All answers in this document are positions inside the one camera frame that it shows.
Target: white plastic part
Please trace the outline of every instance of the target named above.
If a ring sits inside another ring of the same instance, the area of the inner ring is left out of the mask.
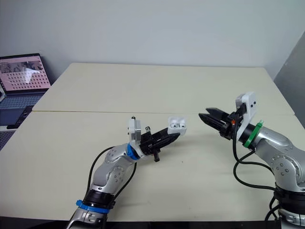
[[[236,140],[238,141],[244,130],[247,128],[252,118],[256,114],[257,101],[255,92],[247,92],[246,94],[241,94],[236,98],[236,108],[238,109],[241,104],[246,104],[247,112],[243,115],[242,125],[237,131]]]
[[[168,118],[168,134],[180,133],[183,136],[186,132],[186,121],[182,117],[169,117]]]
[[[146,158],[146,155],[140,149],[141,141],[141,121],[135,118],[129,119],[128,122],[129,144],[137,152],[140,158]]]

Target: tabletop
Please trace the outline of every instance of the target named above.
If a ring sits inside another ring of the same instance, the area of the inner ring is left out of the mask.
[[[34,111],[196,114],[205,107],[235,110],[254,91],[262,115],[293,115],[264,68],[72,63]]]
[[[76,200],[84,197],[94,158],[128,141],[132,115],[154,133],[167,127],[173,114],[32,112],[0,153],[0,214],[68,220]],[[263,220],[272,192],[234,179],[232,141],[197,114],[181,116],[187,120],[186,134],[162,149],[160,162],[153,157],[138,162],[109,221]],[[295,116],[258,114],[253,123],[260,119],[305,148],[305,130]],[[237,149],[240,156],[248,153],[241,144]],[[252,159],[261,162],[255,155]],[[274,185],[272,174],[262,167],[240,166],[238,173],[247,182]]]

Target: black cable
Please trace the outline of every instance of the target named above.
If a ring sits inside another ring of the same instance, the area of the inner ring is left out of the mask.
[[[120,188],[120,190],[114,195],[114,197],[111,199],[111,201],[109,202],[109,204],[107,205],[107,209],[110,209],[110,207],[112,206],[113,202],[115,201],[115,199],[119,196],[119,194],[124,190],[124,188],[126,188],[126,186],[129,184],[129,182],[132,180],[134,174],[135,174],[135,170],[137,169],[137,163],[134,163],[134,167],[133,167],[133,171],[132,174],[130,175],[129,179],[126,181],[126,183],[122,186],[122,188]],[[106,229],[106,221],[107,221],[107,214],[104,214],[103,216],[103,224],[101,229]]]
[[[270,203],[269,203],[269,209],[270,210],[272,209],[272,205],[273,205],[274,201],[275,201],[275,197],[273,196],[271,201],[270,201]],[[274,216],[274,218],[277,219],[277,216],[276,216],[276,214],[274,212],[272,213],[272,215]]]
[[[265,222],[267,222],[271,214],[278,210],[280,207],[281,205],[276,205],[274,208],[270,209],[265,217]]]
[[[242,158],[240,158],[240,160],[244,160],[245,158],[251,156],[252,154],[254,154],[254,150],[251,151],[250,153],[246,154],[245,156],[243,156]],[[259,189],[269,189],[269,190],[272,190],[272,191],[275,191],[276,189],[274,187],[270,187],[270,186],[264,186],[264,185],[252,185],[252,184],[249,184],[249,183],[246,183],[244,181],[242,181],[236,174],[236,169],[237,169],[237,166],[239,165],[240,163],[239,162],[236,162],[236,164],[234,165],[234,168],[233,168],[233,175],[235,177],[235,179],[245,185],[245,186],[248,186],[248,187],[253,187],[253,188],[259,188]]]
[[[236,139],[237,139],[237,128],[238,128],[238,124],[239,124],[239,117],[237,116],[236,117],[236,120],[235,120],[235,126],[234,126],[234,132],[233,132],[233,155],[236,159],[236,164],[234,165],[234,168],[233,168],[233,175],[235,177],[235,179],[245,185],[245,186],[248,186],[248,187],[253,187],[253,188],[259,188],[259,189],[269,189],[269,190],[272,190],[272,191],[275,191],[275,188],[274,187],[270,187],[270,186],[263,186],[263,185],[252,185],[252,184],[249,184],[249,183],[246,183],[244,181],[242,181],[238,176],[237,176],[237,173],[236,173],[236,169],[237,169],[237,166],[239,164],[246,164],[246,165],[258,165],[258,166],[263,166],[263,167],[266,167],[268,168],[270,171],[271,171],[271,168],[262,164],[262,163],[257,163],[257,162],[244,162],[243,160],[246,159],[247,157],[251,156],[252,154],[255,153],[255,151],[251,151],[250,153],[246,154],[245,156],[243,156],[242,158],[238,158],[237,156],[237,151],[236,151]]]
[[[106,151],[112,149],[114,146],[111,146],[103,151],[101,151],[100,154],[97,155],[97,157],[95,158],[94,162],[92,163],[92,166],[90,168],[90,172],[89,172],[89,178],[88,178],[88,184],[87,184],[87,191],[86,191],[86,194],[88,193],[89,189],[90,189],[90,184],[91,184],[91,176],[92,176],[92,171],[93,171],[93,168],[95,166],[95,163],[97,162],[97,160],[100,158],[100,156],[105,153]]]
[[[267,166],[267,165],[265,165],[265,164],[263,164],[263,163],[252,162],[252,161],[251,161],[251,162],[245,162],[245,161],[242,161],[242,160],[240,160],[240,159],[238,158],[238,156],[237,156],[237,151],[236,151],[236,141],[237,141],[237,128],[238,128],[238,125],[239,125],[239,122],[240,122],[239,117],[237,117],[235,121],[236,121],[236,123],[235,123],[235,126],[234,126],[234,133],[233,133],[233,155],[234,155],[235,160],[236,160],[238,163],[243,164],[243,165],[257,165],[257,166],[265,167],[265,168],[267,168],[270,172],[272,172],[272,174],[273,174],[272,169],[271,169],[269,166]]]

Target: gray wall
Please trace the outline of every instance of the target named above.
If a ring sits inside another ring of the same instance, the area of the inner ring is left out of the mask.
[[[274,82],[305,127],[305,33]]]
[[[304,0],[0,0],[0,56],[263,66],[275,77],[305,30]]]

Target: blue ring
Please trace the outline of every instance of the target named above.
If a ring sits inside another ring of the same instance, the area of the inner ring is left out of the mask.
[[[98,212],[98,213],[109,213],[110,212],[110,209],[96,208],[96,207],[90,207],[90,206],[84,205],[80,199],[78,201],[76,201],[76,205],[78,207],[80,207],[81,209],[88,210],[88,211],[94,211],[94,212]]]
[[[134,154],[130,144],[127,145],[127,156],[129,156],[132,160],[139,160]]]

